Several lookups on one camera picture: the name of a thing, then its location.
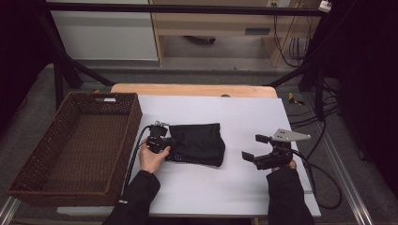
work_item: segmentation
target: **floor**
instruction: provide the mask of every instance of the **floor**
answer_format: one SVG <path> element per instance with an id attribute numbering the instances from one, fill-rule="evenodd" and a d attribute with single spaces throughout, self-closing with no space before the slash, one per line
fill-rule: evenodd
<path id="1" fill-rule="evenodd" d="M 262 85 L 270 83 L 293 70 L 282 64 L 271 67 L 264 46 L 259 38 L 217 37 L 213 45 L 192 41 L 187 37 L 172 37 L 168 40 L 166 58 L 162 67 L 139 66 L 117 68 L 96 68 L 104 77 L 119 83 L 212 83 Z M 93 91 L 109 88 L 90 80 L 85 76 L 82 90 Z M 314 95 L 312 92 L 302 95 L 297 89 L 299 78 L 277 88 L 292 128 L 308 133 L 313 138 L 308 142 L 298 142 L 298 150 L 308 155 L 320 136 L 322 125 L 312 123 L 299 127 L 298 123 L 310 118 Z M 296 102 L 289 101 L 289 93 Z M 326 100 L 325 110 L 336 106 L 335 99 Z M 347 129 L 344 119 L 336 113 L 327 117 L 328 137 L 341 157 L 346 170 L 353 180 L 360 198 L 372 218 L 372 223 L 359 223 L 351 205 L 343 193 L 342 202 L 336 209 L 321 208 L 322 217 L 315 219 L 316 224 L 398 224 L 398 202 L 374 164 L 359 157 L 358 147 Z M 5 191 L 14 175 L 28 157 L 30 151 L 41 137 L 54 116 L 54 76 L 51 69 L 44 69 L 37 82 L 27 95 L 25 103 L 15 113 L 6 133 L 0 136 L 0 203 L 7 199 Z M 311 156 L 311 162 L 328 172 L 337 180 L 336 172 L 330 163 L 325 137 Z M 323 173 L 314 170 L 319 204 L 332 206 L 338 202 L 339 192 L 331 180 Z M 58 215 L 54 208 L 33 208 L 24 203 L 14 216 L 12 224 L 100 224 L 101 218 L 68 217 Z M 260 224 L 267 224 L 266 218 L 260 218 Z"/>

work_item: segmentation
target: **white wall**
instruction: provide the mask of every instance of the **white wall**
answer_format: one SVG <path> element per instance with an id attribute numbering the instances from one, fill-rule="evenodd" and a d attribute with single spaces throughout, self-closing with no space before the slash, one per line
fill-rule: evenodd
<path id="1" fill-rule="evenodd" d="M 48 2 L 148 4 L 147 0 Z M 149 13 L 52 12 L 68 54 L 85 60 L 158 60 Z"/>

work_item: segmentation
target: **folded black fabric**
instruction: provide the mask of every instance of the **folded black fabric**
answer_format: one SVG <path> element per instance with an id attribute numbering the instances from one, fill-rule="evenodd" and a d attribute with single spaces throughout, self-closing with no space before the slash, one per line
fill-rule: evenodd
<path id="1" fill-rule="evenodd" d="M 174 146 L 166 160 L 222 165 L 225 144 L 220 124 L 170 126 Z"/>

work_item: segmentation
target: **gray carpet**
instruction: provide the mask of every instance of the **gray carpet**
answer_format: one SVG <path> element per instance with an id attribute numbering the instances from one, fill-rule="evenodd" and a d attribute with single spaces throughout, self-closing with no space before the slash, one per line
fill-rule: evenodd
<path id="1" fill-rule="evenodd" d="M 248 85 L 261 85 L 274 81 L 281 76 L 278 73 L 264 74 L 264 72 L 248 71 L 236 71 L 232 73 L 208 71 L 201 73 L 198 71 L 170 70 L 162 73 L 160 70 L 146 70 L 140 74 L 137 74 L 137 72 L 126 70 L 116 73 L 115 71 L 108 70 L 103 72 L 103 75 L 119 83 L 214 83 Z M 84 80 L 87 83 L 79 91 L 92 91 L 94 89 L 109 90 L 109 88 L 92 82 L 90 79 L 84 78 Z M 292 90 L 293 92 L 295 91 L 294 86 L 292 88 L 280 88 L 277 90 L 279 98 L 283 100 L 286 113 L 305 113 L 309 111 L 307 106 L 290 104 L 288 102 L 287 94 Z M 41 138 L 54 114 L 54 77 L 53 72 L 46 69 L 39 75 L 38 80 L 27 95 L 26 104 L 15 113 L 8 128 L 0 136 L 0 173 L 2 177 L 2 182 L 0 182 L 0 203 L 5 202 L 7 198 L 5 191 L 8 185 Z M 306 116 L 308 114 L 290 116 L 289 119 L 291 121 L 298 121 L 306 118 Z M 309 125 L 298 128 L 296 131 L 308 133 L 313 136 L 310 141 L 298 142 L 299 150 L 306 155 L 316 142 L 316 138 L 320 133 L 319 129 L 316 125 Z M 386 187 L 375 165 L 360 160 L 358 148 L 353 142 L 352 135 L 338 114 L 335 113 L 328 117 L 327 131 L 333 139 L 333 143 L 351 174 L 375 224 L 398 224 L 398 202 L 396 198 L 391 194 L 388 187 Z M 310 161 L 335 177 L 324 149 L 325 147 L 321 142 Z M 323 173 L 316 170 L 314 170 L 314 180 L 318 190 L 318 201 L 324 205 L 335 204 L 337 202 L 337 190 L 330 180 Z M 315 220 L 317 224 L 358 224 L 345 197 L 343 197 L 342 205 L 339 208 L 335 210 L 321 208 L 321 213 L 322 217 Z M 54 208 L 32 208 L 24 203 L 21 204 L 15 218 L 81 221 L 102 220 L 102 218 L 76 218 L 58 215 Z M 262 218 L 261 223 L 266 223 L 266 220 Z"/>

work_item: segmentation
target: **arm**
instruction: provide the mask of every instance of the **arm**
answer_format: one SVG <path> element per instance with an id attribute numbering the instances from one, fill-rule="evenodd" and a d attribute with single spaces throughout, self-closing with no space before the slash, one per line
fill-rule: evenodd
<path id="1" fill-rule="evenodd" d="M 299 181 L 296 163 L 267 176 L 269 192 L 268 224 L 314 224 L 304 201 L 304 190 Z"/>
<path id="2" fill-rule="evenodd" d="M 151 152 L 145 144 L 140 150 L 141 171 L 132 179 L 128 188 L 120 197 L 111 215 L 102 225 L 141 225 L 145 224 L 149 215 L 149 206 L 161 188 L 161 183 L 153 174 L 169 155 L 170 147 L 162 153 Z"/>

